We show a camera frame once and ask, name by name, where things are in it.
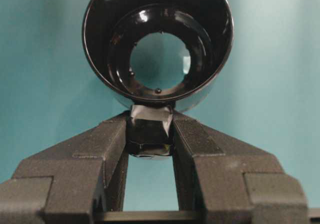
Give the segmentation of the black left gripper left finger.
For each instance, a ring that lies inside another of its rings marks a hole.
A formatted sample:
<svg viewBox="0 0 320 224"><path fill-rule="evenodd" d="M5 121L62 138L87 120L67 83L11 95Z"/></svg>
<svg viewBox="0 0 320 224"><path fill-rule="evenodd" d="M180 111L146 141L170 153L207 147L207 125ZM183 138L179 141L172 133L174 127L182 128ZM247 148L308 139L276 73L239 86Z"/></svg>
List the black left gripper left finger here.
<svg viewBox="0 0 320 224"><path fill-rule="evenodd" d="M121 211L128 154L123 112L20 162L0 186L3 224L91 224Z"/></svg>

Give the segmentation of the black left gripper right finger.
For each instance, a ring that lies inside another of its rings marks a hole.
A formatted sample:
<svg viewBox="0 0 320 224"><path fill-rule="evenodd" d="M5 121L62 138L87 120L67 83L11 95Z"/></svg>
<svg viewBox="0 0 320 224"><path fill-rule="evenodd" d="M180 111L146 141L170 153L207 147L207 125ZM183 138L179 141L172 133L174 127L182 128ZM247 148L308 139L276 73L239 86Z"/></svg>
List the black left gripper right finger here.
<svg viewBox="0 0 320 224"><path fill-rule="evenodd" d="M180 210L205 224L307 224L299 181L271 153L174 114L173 167Z"/></svg>

